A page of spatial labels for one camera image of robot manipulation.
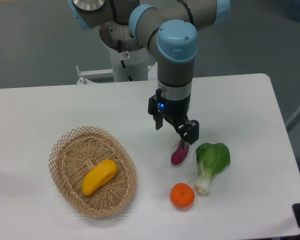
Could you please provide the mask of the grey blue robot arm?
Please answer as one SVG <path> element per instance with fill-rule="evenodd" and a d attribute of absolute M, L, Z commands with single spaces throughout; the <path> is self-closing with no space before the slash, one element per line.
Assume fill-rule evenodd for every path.
<path fill-rule="evenodd" d="M 70 0 L 84 29 L 108 22 L 128 27 L 132 37 L 157 62 L 157 89 L 148 101 L 156 129 L 171 124 L 186 149 L 199 139 L 199 122 L 187 116 L 192 90 L 198 31 L 225 20 L 228 0 L 178 0 L 158 9 L 137 0 Z"/>

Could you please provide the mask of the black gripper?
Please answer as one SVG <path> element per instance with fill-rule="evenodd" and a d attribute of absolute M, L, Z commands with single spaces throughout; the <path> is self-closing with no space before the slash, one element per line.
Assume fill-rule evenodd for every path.
<path fill-rule="evenodd" d="M 163 118 L 169 122 L 181 138 L 181 149 L 185 150 L 199 139 L 200 123 L 188 119 L 191 96 L 181 100 L 168 100 L 161 97 L 163 90 L 158 88 L 148 100 L 148 113 L 155 121 L 155 129 L 163 126 Z"/>

